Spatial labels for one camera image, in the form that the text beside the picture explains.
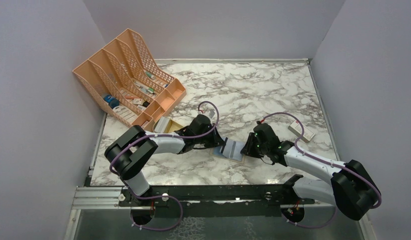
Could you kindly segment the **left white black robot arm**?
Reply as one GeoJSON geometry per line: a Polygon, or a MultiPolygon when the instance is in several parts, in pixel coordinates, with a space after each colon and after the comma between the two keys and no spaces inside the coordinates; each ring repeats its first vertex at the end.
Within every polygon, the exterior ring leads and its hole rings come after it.
{"type": "Polygon", "coordinates": [[[131,198],[142,206],[151,198],[150,184],[142,173],[151,156],[184,154],[196,150],[196,145],[211,149],[225,144],[216,124],[208,116],[198,114],[189,125],[169,133],[154,133],[139,125],[132,126],[106,148],[104,156],[110,162],[110,171],[132,190],[131,198]]]}

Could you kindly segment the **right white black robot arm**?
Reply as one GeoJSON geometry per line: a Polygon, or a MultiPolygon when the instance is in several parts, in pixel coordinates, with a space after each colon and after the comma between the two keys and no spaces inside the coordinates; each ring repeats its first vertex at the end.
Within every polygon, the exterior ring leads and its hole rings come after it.
{"type": "Polygon", "coordinates": [[[241,154],[306,172],[316,179],[295,177],[282,189],[282,198],[290,204],[299,199],[313,199],[337,207],[351,220],[360,220],[378,202],[381,192],[364,166],[356,160],[333,161],[281,141],[267,123],[260,123],[249,133],[241,154]]]}

